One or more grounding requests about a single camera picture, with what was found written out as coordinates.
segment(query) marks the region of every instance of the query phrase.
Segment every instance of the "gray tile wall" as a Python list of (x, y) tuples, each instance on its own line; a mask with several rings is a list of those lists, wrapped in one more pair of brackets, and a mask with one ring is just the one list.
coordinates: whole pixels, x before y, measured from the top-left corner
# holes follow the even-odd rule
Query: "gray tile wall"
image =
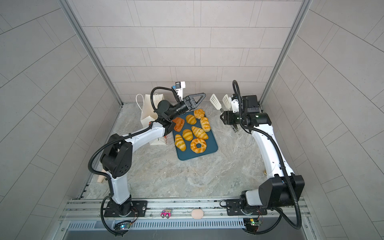
[(383, 1), (313, 0), (263, 104), (326, 239), (384, 237), (383, 32)]
[(0, 2), (0, 239), (42, 239), (119, 104), (55, 0)]
[(136, 94), (175, 81), (186, 81), (188, 94), (215, 93), (222, 99), (233, 93), (230, 82), (236, 79), (247, 94), (260, 97), (301, 5), (225, 0), (69, 3), (123, 102), (135, 102)]

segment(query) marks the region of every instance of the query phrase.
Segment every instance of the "beige round object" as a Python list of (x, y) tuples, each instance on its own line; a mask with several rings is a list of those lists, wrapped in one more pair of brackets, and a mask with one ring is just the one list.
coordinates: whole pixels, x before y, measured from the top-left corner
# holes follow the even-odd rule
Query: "beige round object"
[(204, 212), (201, 209), (194, 209), (192, 210), (192, 218), (193, 219), (202, 219), (204, 216)]

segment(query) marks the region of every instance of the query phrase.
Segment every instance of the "black cable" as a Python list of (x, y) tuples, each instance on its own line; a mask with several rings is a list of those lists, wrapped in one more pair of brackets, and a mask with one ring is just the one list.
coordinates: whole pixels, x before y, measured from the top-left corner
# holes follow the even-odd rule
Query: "black cable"
[(283, 171), (283, 175), (284, 175), (284, 181), (288, 187), (288, 190), (289, 190), (289, 194), (293, 200), (293, 205), (295, 207), (295, 212), (296, 212), (296, 224), (294, 224), (284, 213), (281, 209), (279, 208), (272, 208), (274, 210), (276, 210), (280, 216), (282, 216), (288, 223), (289, 225), (291, 225), (293, 228), (295, 229), (300, 229), (301, 228), (301, 213), (300, 213), (300, 208), (299, 208), (299, 203), (298, 203), (298, 200), (297, 200), (297, 196), (295, 194), (295, 191), (293, 190), (293, 186), (292, 186), (292, 183), (289, 179), (289, 176), (288, 176), (288, 173), (285, 169), (285, 164), (284, 164), (284, 160), (283, 160), (283, 156), (280, 152), (280, 149), (279, 147), (277, 146), (277, 143), (274, 141), (274, 139), (266, 132), (264, 132), (263, 130), (260, 130), (260, 129), (257, 129), (257, 128), (254, 128), (254, 127), (248, 127), (248, 126), (245, 126), (243, 125), (243, 122), (242, 122), (242, 98), (241, 98), (241, 95), (240, 95), (240, 89), (239, 89), (239, 86), (237, 84), (237, 81), (236, 80), (233, 80), (232, 82), (232, 87), (233, 87), (233, 90), (236, 94), (236, 97), (237, 97), (237, 100), (238, 100), (238, 103), (239, 103), (239, 116), (240, 116), (240, 126), (245, 130), (245, 129), (249, 129), (249, 130), (252, 130), (252, 131), (255, 131), (255, 132), (258, 132), (258, 133), (261, 133), (263, 135), (265, 135), (268, 140), (271, 141), (273, 147), (275, 148), (275, 151), (277, 153), (277, 156), (279, 158), (279, 162), (280, 162), (280, 169)]

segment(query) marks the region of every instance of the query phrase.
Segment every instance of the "orange pastry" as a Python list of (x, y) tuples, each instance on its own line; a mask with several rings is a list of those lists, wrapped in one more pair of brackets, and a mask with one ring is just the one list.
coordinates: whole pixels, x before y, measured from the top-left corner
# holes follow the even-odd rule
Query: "orange pastry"
[(197, 122), (195, 116), (193, 116), (193, 115), (187, 115), (185, 117), (185, 119), (187, 120), (187, 123), (189, 123), (191, 125), (193, 125)]
[(202, 153), (207, 149), (207, 143), (204, 141), (204, 139), (201, 138), (195, 138), (191, 142), (191, 150), (195, 153)]
[(187, 149), (187, 146), (185, 145), (183, 138), (179, 134), (175, 135), (175, 145), (178, 149), (180, 149), (183, 152)]
[(185, 123), (184, 119), (179, 117), (173, 119), (172, 122), (176, 123), (175, 127), (173, 128), (176, 132), (180, 132)]
[(200, 119), (200, 124), (204, 132), (209, 132), (211, 130), (211, 125), (209, 124), (208, 118), (202, 117)]
[(203, 111), (203, 109), (196, 109), (195, 111), (193, 111), (193, 114), (195, 115), (195, 117), (197, 119), (201, 119), (202, 117), (204, 117), (205, 115), (205, 112)]
[(199, 127), (192, 126), (192, 132), (197, 138), (202, 138), (204, 140), (208, 139), (208, 135), (206, 132), (204, 132), (203, 129)]
[(193, 139), (192, 131), (189, 129), (184, 129), (183, 138), (187, 141), (191, 141)]

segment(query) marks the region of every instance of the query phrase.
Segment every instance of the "paper bag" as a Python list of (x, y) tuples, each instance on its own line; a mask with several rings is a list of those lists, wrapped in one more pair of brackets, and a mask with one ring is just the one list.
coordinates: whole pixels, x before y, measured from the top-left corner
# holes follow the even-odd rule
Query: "paper bag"
[[(141, 109), (141, 125), (143, 127), (148, 127), (149, 122), (154, 121), (157, 119), (157, 113), (153, 111), (152, 104), (151, 104), (151, 96), (149, 94), (145, 94), (145, 97), (141, 95), (143, 98), (143, 106), (140, 107), (139, 103), (137, 102), (137, 96), (136, 95), (136, 103)], [(155, 104), (155, 107), (157, 108), (157, 105), (161, 100), (163, 100), (163, 94), (155, 94), (153, 95), (153, 103)], [(149, 142), (150, 145), (166, 145), (167, 144), (167, 136), (156, 138), (155, 140), (152, 140)]]

